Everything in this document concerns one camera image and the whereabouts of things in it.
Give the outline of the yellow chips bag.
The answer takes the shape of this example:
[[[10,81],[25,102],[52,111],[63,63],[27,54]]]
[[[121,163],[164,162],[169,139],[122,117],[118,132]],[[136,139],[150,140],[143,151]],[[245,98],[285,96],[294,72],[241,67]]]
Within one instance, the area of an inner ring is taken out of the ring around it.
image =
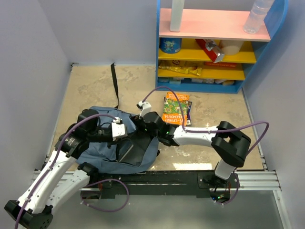
[[[200,76],[203,64],[201,62],[181,60],[159,60],[158,68],[176,73]]]

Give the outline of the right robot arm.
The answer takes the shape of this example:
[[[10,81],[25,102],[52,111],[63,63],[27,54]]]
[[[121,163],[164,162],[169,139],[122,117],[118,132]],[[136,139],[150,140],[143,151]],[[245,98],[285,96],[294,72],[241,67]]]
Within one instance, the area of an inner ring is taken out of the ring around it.
[[[213,148],[221,160],[212,176],[213,184],[224,187],[236,168],[243,167],[251,139],[229,122],[212,127],[185,127],[169,124],[156,112],[134,118],[135,125],[165,146],[206,146]]]

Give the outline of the white round container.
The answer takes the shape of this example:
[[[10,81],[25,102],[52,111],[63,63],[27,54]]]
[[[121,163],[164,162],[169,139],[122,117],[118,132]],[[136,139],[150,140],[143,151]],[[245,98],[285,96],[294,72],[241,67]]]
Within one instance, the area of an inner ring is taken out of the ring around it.
[[[225,55],[236,55],[240,51],[244,41],[221,40],[219,47]]]

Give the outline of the blue fabric backpack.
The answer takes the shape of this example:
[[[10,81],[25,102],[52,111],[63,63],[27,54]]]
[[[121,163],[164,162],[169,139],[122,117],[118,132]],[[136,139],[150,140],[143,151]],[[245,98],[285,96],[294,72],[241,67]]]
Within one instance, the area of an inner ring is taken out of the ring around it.
[[[73,70],[73,76],[79,81],[79,94],[87,96],[90,102],[98,102],[97,106],[91,107],[93,111],[100,114],[97,126],[110,128],[112,125],[111,117],[114,116],[122,119],[123,124],[127,128],[128,138],[134,134],[147,135],[137,130],[131,120],[134,117],[133,114],[119,110],[116,106],[111,107],[112,102],[107,102],[106,107],[102,107],[100,104],[102,100],[108,100],[110,88],[114,88],[115,93],[118,93],[118,82],[114,64],[111,64],[110,70],[97,66],[78,66]],[[98,168],[100,173],[140,173],[149,169],[158,155],[159,142],[155,137],[151,137],[151,139],[140,166],[118,162],[116,159],[117,144],[108,146],[106,143],[90,143],[89,148],[82,153],[77,163],[87,162]]]

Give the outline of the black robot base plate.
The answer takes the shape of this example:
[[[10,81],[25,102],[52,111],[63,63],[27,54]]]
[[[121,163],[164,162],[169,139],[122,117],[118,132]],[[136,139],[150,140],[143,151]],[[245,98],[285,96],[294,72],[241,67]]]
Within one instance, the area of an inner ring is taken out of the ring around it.
[[[213,170],[145,171],[129,175],[96,173],[83,191],[101,193],[102,199],[114,199],[116,195],[126,194],[124,186],[130,195],[195,196],[226,202],[240,183],[237,174],[222,180]]]

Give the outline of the blue wooden shelf unit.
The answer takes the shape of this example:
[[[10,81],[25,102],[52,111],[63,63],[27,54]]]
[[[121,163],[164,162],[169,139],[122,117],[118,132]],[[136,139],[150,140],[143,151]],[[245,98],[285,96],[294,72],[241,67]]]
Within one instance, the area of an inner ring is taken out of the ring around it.
[[[262,65],[288,11],[274,0],[258,32],[243,30],[247,11],[184,9],[170,30],[169,8],[156,11],[156,86],[180,92],[238,93]]]

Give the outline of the clear plastic water bottle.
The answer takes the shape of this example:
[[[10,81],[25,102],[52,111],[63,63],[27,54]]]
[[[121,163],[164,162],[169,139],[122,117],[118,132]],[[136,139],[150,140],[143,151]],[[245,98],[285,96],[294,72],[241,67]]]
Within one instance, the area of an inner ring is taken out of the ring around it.
[[[274,0],[256,0],[243,26],[243,31],[248,34],[257,33],[273,3]]]

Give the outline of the blue snack can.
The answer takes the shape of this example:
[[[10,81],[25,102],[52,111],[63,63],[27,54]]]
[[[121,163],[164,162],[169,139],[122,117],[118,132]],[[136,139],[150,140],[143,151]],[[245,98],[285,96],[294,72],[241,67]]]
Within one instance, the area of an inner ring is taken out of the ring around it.
[[[160,49],[166,54],[175,54],[181,50],[181,38],[160,38]]]

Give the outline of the dark blue book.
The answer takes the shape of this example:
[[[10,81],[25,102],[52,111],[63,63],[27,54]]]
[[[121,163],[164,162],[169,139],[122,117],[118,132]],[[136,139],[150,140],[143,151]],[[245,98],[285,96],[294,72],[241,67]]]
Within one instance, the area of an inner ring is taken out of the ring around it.
[[[117,161],[132,166],[140,166],[151,140],[148,135],[134,134],[127,140],[118,143],[116,147]]]

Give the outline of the purple book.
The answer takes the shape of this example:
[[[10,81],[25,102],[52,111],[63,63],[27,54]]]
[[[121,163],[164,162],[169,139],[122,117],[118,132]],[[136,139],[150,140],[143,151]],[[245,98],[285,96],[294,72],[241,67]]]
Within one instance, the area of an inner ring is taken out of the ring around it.
[[[191,107],[192,107],[192,102],[189,101],[188,102],[188,110],[187,110],[187,118],[186,118],[186,125],[187,126],[191,126],[192,125],[191,116],[190,116]]]

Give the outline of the white tall bottle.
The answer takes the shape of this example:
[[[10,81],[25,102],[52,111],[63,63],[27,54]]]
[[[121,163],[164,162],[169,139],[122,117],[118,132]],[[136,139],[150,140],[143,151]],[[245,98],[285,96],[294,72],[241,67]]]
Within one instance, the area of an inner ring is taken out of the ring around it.
[[[172,0],[170,31],[179,32],[182,23],[184,0]]]

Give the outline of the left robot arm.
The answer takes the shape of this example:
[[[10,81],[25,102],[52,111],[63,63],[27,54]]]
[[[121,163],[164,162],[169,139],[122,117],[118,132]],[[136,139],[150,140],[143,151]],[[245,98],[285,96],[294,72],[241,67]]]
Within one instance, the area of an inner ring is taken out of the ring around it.
[[[15,228],[19,225],[27,229],[47,228],[60,204],[80,188],[98,184],[98,169],[89,163],[80,164],[70,179],[58,183],[90,143],[110,143],[115,139],[115,126],[121,125],[121,119],[107,114],[111,125],[102,128],[98,125],[100,117],[102,114],[95,110],[82,111],[77,123],[60,137],[49,161],[27,191],[17,200],[7,202],[4,209],[15,220]]]

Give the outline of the aluminium rail frame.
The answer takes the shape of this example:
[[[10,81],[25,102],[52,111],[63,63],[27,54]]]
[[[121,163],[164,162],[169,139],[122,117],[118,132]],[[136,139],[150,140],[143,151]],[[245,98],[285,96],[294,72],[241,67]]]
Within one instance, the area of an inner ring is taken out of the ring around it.
[[[276,201],[279,201],[279,199],[280,199],[280,196],[279,196],[280,184],[279,184],[279,181],[277,179],[277,176],[276,176],[275,172],[268,172],[268,171],[239,171],[239,172],[235,172],[235,173],[232,173],[232,174],[237,174],[238,181],[240,183],[240,187],[238,189],[236,189],[236,190],[231,191],[232,196],[226,202],[219,202],[219,201],[212,200],[216,204],[219,204],[219,205],[222,205],[222,206],[226,205],[226,204],[229,204],[237,196],[237,193],[239,191],[242,191],[242,190],[246,190],[246,191],[273,191],[273,193],[275,194]],[[62,178],[61,178],[61,180],[59,181],[58,184],[61,185],[62,183],[64,183],[68,179],[70,179],[72,177],[72,175],[73,175],[73,173],[72,174],[67,174],[67,172],[66,172],[62,176]],[[88,185],[80,188],[76,192],[84,192],[83,190],[85,188],[87,188]],[[129,194],[128,188],[126,186],[124,186],[124,188],[126,190],[126,194],[125,195],[126,196],[131,196]]]

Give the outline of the orange treehouse book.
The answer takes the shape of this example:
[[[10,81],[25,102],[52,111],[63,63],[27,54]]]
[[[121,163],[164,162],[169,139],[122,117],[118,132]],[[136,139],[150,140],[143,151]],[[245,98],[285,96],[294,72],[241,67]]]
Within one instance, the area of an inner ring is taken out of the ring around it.
[[[164,97],[162,119],[169,124],[182,125],[184,116],[184,125],[187,125],[189,95],[181,93],[177,93],[176,95],[179,100],[177,100],[172,92],[166,93],[166,96]]]

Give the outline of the red flat box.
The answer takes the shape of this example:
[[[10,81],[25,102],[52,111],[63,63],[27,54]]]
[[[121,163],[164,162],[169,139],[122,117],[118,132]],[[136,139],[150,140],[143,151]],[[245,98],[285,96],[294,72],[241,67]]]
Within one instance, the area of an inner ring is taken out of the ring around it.
[[[204,62],[204,65],[207,66],[213,66],[213,67],[224,67],[224,68],[235,68],[237,67],[237,63],[231,63],[231,62]]]

